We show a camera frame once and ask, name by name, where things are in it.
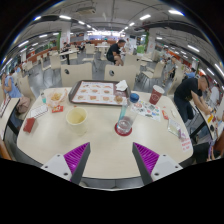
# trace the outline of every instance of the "water bottle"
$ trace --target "water bottle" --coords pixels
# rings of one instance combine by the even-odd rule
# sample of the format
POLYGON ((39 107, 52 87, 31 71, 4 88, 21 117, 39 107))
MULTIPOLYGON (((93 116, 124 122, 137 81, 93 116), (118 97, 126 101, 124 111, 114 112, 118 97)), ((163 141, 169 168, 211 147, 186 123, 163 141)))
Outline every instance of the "water bottle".
POLYGON ((139 95, 132 93, 130 98, 123 101, 120 117, 117 122, 118 133, 125 135, 131 130, 135 118, 138 115, 138 108, 135 106, 138 100, 139 95))

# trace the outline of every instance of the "drink cup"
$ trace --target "drink cup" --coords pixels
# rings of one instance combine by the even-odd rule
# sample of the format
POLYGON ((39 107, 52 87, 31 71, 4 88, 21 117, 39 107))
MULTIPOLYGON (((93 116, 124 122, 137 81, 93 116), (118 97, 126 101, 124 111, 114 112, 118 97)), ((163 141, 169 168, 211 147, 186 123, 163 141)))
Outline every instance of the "drink cup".
POLYGON ((71 131, 81 136, 87 131, 87 111, 82 107, 73 108, 68 111, 66 121, 71 131))
POLYGON ((165 93, 164 89, 160 86, 154 85, 152 89, 152 94, 149 99, 149 102, 153 105, 156 105, 160 99, 160 97, 165 93))

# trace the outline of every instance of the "bottle cap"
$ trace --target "bottle cap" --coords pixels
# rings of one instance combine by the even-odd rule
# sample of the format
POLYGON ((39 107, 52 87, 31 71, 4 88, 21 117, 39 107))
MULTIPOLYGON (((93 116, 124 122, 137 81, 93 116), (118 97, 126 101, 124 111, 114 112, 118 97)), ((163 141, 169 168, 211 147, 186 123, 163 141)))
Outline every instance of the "bottle cap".
POLYGON ((138 95, 138 94, 136 94, 136 93, 132 93, 132 94, 130 95, 130 101, 131 101, 132 103, 137 103, 138 100, 139 100, 139 95, 138 95))

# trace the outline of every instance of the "napkin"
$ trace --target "napkin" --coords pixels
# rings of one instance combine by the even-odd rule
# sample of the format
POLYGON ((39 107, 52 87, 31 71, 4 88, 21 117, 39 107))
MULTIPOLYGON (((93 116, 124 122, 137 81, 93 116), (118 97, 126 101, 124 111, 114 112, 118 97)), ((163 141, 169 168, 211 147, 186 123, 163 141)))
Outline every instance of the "napkin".
POLYGON ((125 91, 128 87, 125 80, 120 81, 118 84, 116 84, 117 90, 119 91, 125 91))

